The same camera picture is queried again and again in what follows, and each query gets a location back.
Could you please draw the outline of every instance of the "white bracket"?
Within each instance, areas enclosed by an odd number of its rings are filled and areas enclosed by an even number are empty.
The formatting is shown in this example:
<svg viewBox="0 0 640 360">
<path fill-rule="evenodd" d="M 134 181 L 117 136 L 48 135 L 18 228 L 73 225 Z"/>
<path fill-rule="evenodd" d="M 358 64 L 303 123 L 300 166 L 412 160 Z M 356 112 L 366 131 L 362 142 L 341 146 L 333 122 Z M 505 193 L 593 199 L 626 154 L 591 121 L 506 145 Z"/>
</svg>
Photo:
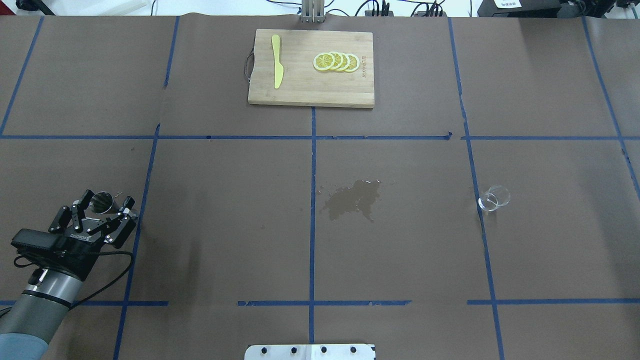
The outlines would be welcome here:
<svg viewBox="0 0 640 360">
<path fill-rule="evenodd" d="M 302 0 L 302 22 L 324 22 L 324 0 Z"/>
<path fill-rule="evenodd" d="M 376 346 L 368 344 L 253 345 L 244 360 L 375 360 Z"/>
</svg>

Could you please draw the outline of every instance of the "red object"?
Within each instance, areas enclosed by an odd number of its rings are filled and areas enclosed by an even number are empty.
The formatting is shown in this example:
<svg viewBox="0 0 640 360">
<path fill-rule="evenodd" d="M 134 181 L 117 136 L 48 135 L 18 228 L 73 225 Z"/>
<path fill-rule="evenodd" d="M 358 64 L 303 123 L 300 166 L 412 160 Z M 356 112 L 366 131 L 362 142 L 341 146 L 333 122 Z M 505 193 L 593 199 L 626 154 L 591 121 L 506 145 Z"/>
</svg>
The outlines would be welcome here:
<svg viewBox="0 0 640 360">
<path fill-rule="evenodd" d="M 15 15 L 11 9 L 6 7 L 6 5 L 0 1 L 0 15 Z"/>
</svg>

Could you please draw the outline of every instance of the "white metal plate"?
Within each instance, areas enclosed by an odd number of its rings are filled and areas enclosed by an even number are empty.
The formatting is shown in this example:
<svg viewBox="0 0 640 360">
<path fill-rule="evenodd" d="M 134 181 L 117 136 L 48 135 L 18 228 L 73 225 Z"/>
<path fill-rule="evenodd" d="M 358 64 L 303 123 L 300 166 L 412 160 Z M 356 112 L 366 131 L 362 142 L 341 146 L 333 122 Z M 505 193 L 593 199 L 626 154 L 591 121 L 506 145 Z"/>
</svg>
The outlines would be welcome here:
<svg viewBox="0 0 640 360">
<path fill-rule="evenodd" d="M 252 345 L 244 352 L 244 360 L 284 359 L 375 360 L 376 346 L 368 344 Z"/>
</svg>

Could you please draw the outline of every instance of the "puddle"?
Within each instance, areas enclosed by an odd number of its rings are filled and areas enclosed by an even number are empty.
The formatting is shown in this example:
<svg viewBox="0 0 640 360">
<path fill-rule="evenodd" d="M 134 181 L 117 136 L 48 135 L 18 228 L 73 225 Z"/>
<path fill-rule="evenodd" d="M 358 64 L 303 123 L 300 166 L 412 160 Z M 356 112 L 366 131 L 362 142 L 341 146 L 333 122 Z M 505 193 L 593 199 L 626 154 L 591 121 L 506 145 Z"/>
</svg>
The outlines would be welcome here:
<svg viewBox="0 0 640 360">
<path fill-rule="evenodd" d="M 380 181 L 357 180 L 353 186 L 339 188 L 330 194 L 329 200 L 324 203 L 324 209 L 329 209 L 329 218 L 338 219 L 344 213 L 361 213 L 362 216 L 373 222 L 371 218 L 371 206 L 380 197 L 378 188 Z"/>
</svg>

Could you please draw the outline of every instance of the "metal cup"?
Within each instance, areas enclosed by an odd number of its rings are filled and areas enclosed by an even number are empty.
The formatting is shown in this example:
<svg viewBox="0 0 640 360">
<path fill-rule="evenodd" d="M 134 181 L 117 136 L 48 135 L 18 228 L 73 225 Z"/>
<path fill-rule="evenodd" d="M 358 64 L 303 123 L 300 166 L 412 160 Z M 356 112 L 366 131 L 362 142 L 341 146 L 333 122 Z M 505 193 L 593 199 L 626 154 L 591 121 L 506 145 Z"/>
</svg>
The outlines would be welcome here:
<svg viewBox="0 0 640 360">
<path fill-rule="evenodd" d="M 113 214 L 117 213 L 120 206 L 116 200 L 108 192 L 96 193 L 91 200 L 89 200 L 89 209 L 94 214 Z"/>
</svg>

